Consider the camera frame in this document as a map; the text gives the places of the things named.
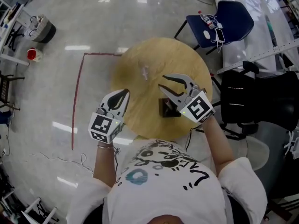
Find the gray floor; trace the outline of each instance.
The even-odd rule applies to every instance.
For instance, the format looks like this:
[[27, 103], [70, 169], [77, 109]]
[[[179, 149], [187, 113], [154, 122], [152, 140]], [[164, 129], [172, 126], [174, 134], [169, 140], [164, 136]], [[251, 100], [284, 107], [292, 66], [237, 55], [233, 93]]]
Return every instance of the gray floor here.
[[[11, 100], [21, 111], [16, 111], [13, 118], [9, 132], [10, 156], [3, 157], [4, 167], [22, 202], [30, 204], [36, 197], [41, 197], [46, 207], [56, 206], [57, 215], [64, 218], [76, 184], [91, 174], [80, 165], [48, 160], [39, 152], [51, 159], [60, 157], [79, 163], [80, 154], [85, 153], [84, 165], [94, 167], [96, 143], [87, 133], [88, 122], [110, 88], [110, 77], [117, 61], [117, 57], [86, 56], [79, 84], [75, 116], [77, 133], [72, 151], [70, 127], [83, 53], [120, 52], [152, 37], [173, 37], [186, 15], [197, 14], [199, 10], [214, 14], [216, 8], [196, 0], [33, 0], [27, 7], [34, 14], [47, 16], [56, 26], [57, 33], [45, 46], [19, 40], [16, 56], [24, 58], [27, 49], [38, 47], [44, 54], [40, 63], [25, 67], [1, 61], [4, 74], [25, 77], [24, 81], [17, 81], [11, 87]], [[192, 47], [196, 45], [188, 26], [178, 38]], [[79, 50], [69, 50], [70, 46]], [[206, 56], [205, 52], [198, 49], [209, 70], [215, 73], [222, 67], [221, 53]], [[219, 96], [215, 91], [214, 100], [217, 99]], [[7, 128], [2, 125], [1, 150], [8, 150], [6, 133]], [[122, 142], [135, 136], [127, 128], [120, 134], [119, 163], [128, 148]], [[186, 138], [177, 142], [184, 145]], [[238, 149], [242, 143], [232, 141], [232, 145]], [[213, 168], [203, 134], [194, 133], [189, 152]]]

